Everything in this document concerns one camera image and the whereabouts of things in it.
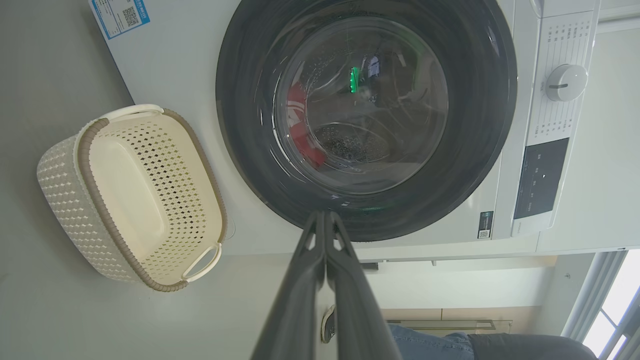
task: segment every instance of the basket handle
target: basket handle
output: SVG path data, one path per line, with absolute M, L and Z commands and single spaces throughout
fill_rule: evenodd
M 204 268 L 202 268 L 202 270 L 198 271 L 197 273 L 191 275 L 191 276 L 187 276 L 187 274 L 191 271 L 191 269 L 193 269 L 194 266 L 196 266 L 196 264 L 209 252 L 211 251 L 213 248 L 216 249 L 216 254 L 213 255 L 213 259 L 211 259 L 211 261 L 207 264 L 207 266 L 205 266 Z M 189 268 L 182 273 L 182 280 L 185 280 L 187 282 L 191 282 L 191 281 L 196 281 L 199 278 L 203 277 L 207 272 L 209 272 L 211 269 L 213 269 L 214 266 L 216 266 L 216 264 L 218 263 L 218 261 L 220 260 L 220 256 L 222 255 L 222 244 L 221 243 L 216 243 L 214 246 L 210 246 L 207 248 L 207 250 L 205 250 L 204 252 L 202 252 L 202 254 L 200 256 L 198 256 L 197 259 L 195 259 L 195 261 L 193 262 L 193 264 L 191 264 L 191 266 L 189 266 Z
M 143 113 L 143 112 L 156 112 L 156 113 L 162 114 L 164 113 L 164 109 L 162 109 L 158 105 L 153 105 L 153 104 L 132 105 L 132 106 L 127 106 L 126 108 L 114 110 L 110 113 L 106 113 L 103 116 L 99 117 L 98 119 L 107 119 L 109 120 L 109 122 L 115 122 L 115 121 L 119 121 L 119 118 L 125 115 Z

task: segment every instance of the window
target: window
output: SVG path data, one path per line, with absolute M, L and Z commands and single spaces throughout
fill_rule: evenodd
M 606 298 L 582 343 L 599 359 L 621 360 L 633 337 L 640 338 L 640 250 L 631 250 L 622 262 Z

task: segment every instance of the label sticker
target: label sticker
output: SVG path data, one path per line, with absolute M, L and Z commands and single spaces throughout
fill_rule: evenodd
M 95 13 L 108 39 L 149 22 L 142 0 L 92 0 Z
M 493 224 L 493 211 L 480 213 L 480 225 L 478 225 L 478 238 L 491 238 L 491 225 Z

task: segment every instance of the qr code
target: qr code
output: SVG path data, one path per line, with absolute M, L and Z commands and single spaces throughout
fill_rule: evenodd
M 133 9 L 133 6 L 123 10 L 122 15 L 124 15 L 124 19 L 127 21 L 127 26 L 129 27 L 140 22 L 138 20 L 138 14 L 136 14 L 136 10 Z

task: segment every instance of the gray floor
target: gray floor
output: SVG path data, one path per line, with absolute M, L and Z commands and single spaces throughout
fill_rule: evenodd
M 247 359 L 289 256 L 223 256 L 172 294 L 99 275 L 36 164 L 131 98 L 85 0 L 2 1 L 0 39 L 0 359 Z M 319 351 L 333 357 L 335 342 Z

